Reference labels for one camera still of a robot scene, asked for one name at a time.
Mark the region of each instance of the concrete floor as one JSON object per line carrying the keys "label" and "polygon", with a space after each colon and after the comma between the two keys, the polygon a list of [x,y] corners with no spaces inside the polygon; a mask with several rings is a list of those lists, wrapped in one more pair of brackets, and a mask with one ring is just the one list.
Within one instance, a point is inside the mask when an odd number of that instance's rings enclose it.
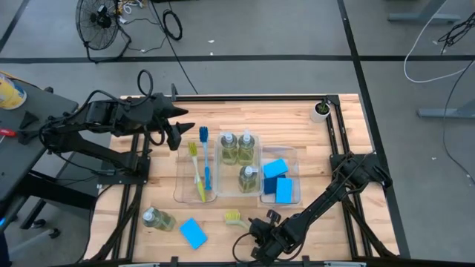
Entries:
{"label": "concrete floor", "polygon": [[[412,47],[421,25],[389,23],[389,12],[420,10],[425,1],[347,0],[347,12],[360,55],[405,55]],[[20,3],[0,3],[0,34],[3,34]],[[157,4],[159,13],[167,4]],[[200,0],[172,2],[183,24],[183,40],[175,42],[179,56],[318,54],[350,55],[338,5],[333,0]],[[76,33],[76,2],[30,0],[0,58],[85,57]],[[470,0],[449,1],[442,12],[467,18],[475,11]],[[150,18],[149,10],[134,9],[127,19]],[[148,22],[125,26],[133,47],[159,45],[163,34]],[[433,43],[451,26],[431,26],[422,36],[414,55],[436,55],[442,45]],[[474,54],[474,33],[470,32],[446,54]],[[113,56],[122,47],[117,40],[95,56]],[[128,51],[125,56],[171,56],[167,44],[147,54]],[[468,62],[409,62],[415,79],[429,79],[457,71]],[[190,79],[200,93],[360,93],[352,62],[184,62]],[[396,198],[412,258],[475,262],[473,240],[475,220],[472,203],[474,187],[451,162],[442,147],[442,124],[437,119],[420,119],[417,108],[443,107],[456,77],[428,84],[406,80],[402,62],[363,62],[364,76],[381,132]],[[40,87],[52,86],[55,93],[79,103],[95,89],[114,95],[138,94],[135,77],[148,69],[154,75],[155,90],[168,93],[173,82],[181,94],[192,93],[176,62],[111,64],[1,64]],[[469,70],[459,83],[451,106],[474,97],[475,81]],[[468,120],[447,123],[447,144],[453,155],[472,173],[475,166]],[[109,135],[87,133],[87,138],[107,145]],[[54,175],[62,161],[44,156],[35,169]],[[81,185],[96,194],[94,182]],[[34,204],[30,200],[20,219]],[[16,266],[41,262],[44,266],[72,263],[81,254],[88,233],[87,214],[72,215],[52,205],[41,214],[62,236],[30,249]],[[37,234],[20,231],[14,223],[7,230],[10,245]]]}

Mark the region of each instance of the blue sponge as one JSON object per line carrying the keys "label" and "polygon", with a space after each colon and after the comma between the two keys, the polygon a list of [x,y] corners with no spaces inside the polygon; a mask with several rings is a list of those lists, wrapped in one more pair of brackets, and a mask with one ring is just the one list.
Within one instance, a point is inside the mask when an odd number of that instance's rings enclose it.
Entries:
{"label": "blue sponge", "polygon": [[205,235],[205,233],[203,233],[200,226],[193,218],[183,223],[183,225],[180,226],[180,231],[188,240],[193,249],[199,248],[200,245],[202,245],[208,239],[208,237]]}
{"label": "blue sponge", "polygon": [[265,164],[263,167],[264,176],[266,178],[277,177],[287,171],[289,171],[289,168],[283,159],[277,159],[271,163]]}
{"label": "blue sponge", "polygon": [[277,191],[277,178],[285,178],[285,174],[264,179],[264,194],[275,194]]}
{"label": "blue sponge", "polygon": [[275,194],[275,202],[281,204],[290,204],[292,202],[292,179],[277,179],[277,193]]}

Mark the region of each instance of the red object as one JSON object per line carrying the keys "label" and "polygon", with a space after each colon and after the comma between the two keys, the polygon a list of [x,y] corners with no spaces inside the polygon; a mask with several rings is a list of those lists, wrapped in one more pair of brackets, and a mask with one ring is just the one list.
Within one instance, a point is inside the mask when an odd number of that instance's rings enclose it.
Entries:
{"label": "red object", "polygon": [[8,136],[8,137],[15,137],[16,132],[12,131],[12,130],[5,129],[5,128],[0,128],[0,135]]}

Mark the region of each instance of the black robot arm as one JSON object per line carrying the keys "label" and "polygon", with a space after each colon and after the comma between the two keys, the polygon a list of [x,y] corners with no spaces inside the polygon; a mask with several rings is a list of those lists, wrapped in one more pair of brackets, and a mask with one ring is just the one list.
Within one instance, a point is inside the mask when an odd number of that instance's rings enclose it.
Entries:
{"label": "black robot arm", "polygon": [[[167,136],[170,150],[176,151],[180,146],[181,134],[194,126],[194,123],[170,125],[168,119],[187,114],[188,111],[173,106],[171,99],[162,93],[152,94],[153,80],[148,94],[140,98],[117,99],[110,94],[96,90],[86,100],[86,103],[72,114],[65,113],[62,117],[49,117],[39,129],[42,144],[55,154],[79,152],[88,156],[111,163],[117,170],[128,174],[138,174],[140,158],[134,152],[120,153],[89,142],[81,137],[80,131],[93,133],[111,133],[114,136],[145,134],[151,143],[161,145]],[[137,80],[140,91],[140,75]],[[89,102],[95,93],[102,93],[111,100]],[[161,140],[155,142],[151,132],[158,132]]]}
{"label": "black robot arm", "polygon": [[[270,222],[264,222],[258,218],[249,219],[252,223],[249,233],[255,238],[257,244],[251,256],[266,266],[276,260],[292,260],[303,248],[310,225],[337,202],[342,202],[343,205],[348,207],[361,230],[368,236],[375,250],[382,257],[395,257],[396,255],[388,251],[379,241],[347,197],[349,194],[363,191],[369,182],[389,182],[385,181],[390,179],[389,177],[371,177],[367,175],[365,171],[360,169],[360,165],[361,163],[355,164],[352,154],[348,154],[333,173],[333,180],[325,192],[304,211],[286,218],[279,225],[276,225],[276,223],[279,223],[281,215],[273,210],[269,210],[267,213]],[[291,254],[297,248],[299,248],[299,251],[289,259],[278,258],[282,252]]]}

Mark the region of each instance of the electric fan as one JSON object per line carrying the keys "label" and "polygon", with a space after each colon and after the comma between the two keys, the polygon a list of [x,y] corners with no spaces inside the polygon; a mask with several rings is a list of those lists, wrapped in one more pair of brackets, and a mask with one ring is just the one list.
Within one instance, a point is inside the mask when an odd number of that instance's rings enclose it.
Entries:
{"label": "electric fan", "polygon": [[[131,37],[119,26],[117,0],[78,0],[76,7],[76,29],[81,38],[88,59],[92,62],[112,62],[120,58],[130,45]],[[117,36],[117,31],[124,33],[128,41],[122,52],[110,59],[93,60],[89,49],[102,50],[109,47]]]}

